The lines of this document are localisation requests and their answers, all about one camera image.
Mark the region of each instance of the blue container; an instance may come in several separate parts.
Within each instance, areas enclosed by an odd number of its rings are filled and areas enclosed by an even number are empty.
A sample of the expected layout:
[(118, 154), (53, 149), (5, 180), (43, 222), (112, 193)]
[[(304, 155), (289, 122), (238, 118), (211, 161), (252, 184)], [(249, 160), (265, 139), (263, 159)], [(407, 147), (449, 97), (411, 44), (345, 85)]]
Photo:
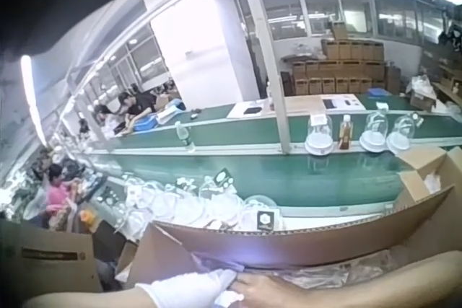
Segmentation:
[(138, 119), (135, 122), (135, 126), (133, 127), (133, 130), (135, 132), (147, 131), (147, 130), (154, 129), (156, 126), (157, 126), (156, 115), (147, 115), (146, 117), (143, 117), (142, 119)]

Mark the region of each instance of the open cardboard box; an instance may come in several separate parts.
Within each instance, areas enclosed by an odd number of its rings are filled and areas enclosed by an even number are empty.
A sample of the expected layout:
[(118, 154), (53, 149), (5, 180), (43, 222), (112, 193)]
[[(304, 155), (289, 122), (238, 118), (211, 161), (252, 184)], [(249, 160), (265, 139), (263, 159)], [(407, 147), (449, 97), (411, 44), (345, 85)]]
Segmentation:
[(52, 292), (101, 292), (88, 234), (0, 221), (0, 268), (20, 301)]

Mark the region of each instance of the hand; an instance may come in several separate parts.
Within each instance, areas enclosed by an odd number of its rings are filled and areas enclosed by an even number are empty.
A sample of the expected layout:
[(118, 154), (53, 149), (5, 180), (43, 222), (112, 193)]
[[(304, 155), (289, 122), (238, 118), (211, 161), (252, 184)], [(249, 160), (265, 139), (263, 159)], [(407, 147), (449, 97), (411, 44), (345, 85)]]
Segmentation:
[(209, 308), (236, 278), (232, 270), (189, 273), (165, 281), (137, 284), (144, 289), (157, 308)]
[(308, 306), (306, 290), (273, 276), (240, 273), (230, 290), (244, 296), (239, 307), (298, 308)]

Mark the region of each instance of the bottle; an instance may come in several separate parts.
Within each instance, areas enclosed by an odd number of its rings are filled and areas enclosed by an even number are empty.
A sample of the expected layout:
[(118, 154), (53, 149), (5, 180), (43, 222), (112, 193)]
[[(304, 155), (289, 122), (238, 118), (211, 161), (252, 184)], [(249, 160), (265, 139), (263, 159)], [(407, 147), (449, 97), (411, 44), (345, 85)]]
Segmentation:
[(453, 94), (459, 94), (459, 83), (456, 83), (453, 87)]
[(266, 85), (266, 98), (268, 99), (269, 109), (271, 111), (274, 111), (273, 94), (271, 93), (271, 87), (270, 87), (269, 81), (268, 81), (268, 84)]
[(350, 115), (344, 115), (344, 121), (340, 125), (339, 148), (343, 151), (349, 149), (353, 135), (353, 123)]
[(194, 142), (191, 140), (191, 137), (189, 136), (189, 131), (187, 128), (181, 124), (181, 122), (176, 122), (175, 123), (176, 127), (176, 134), (178, 135), (178, 138), (183, 142), (184, 147), (189, 153), (193, 153), (196, 150), (196, 146), (194, 145)]

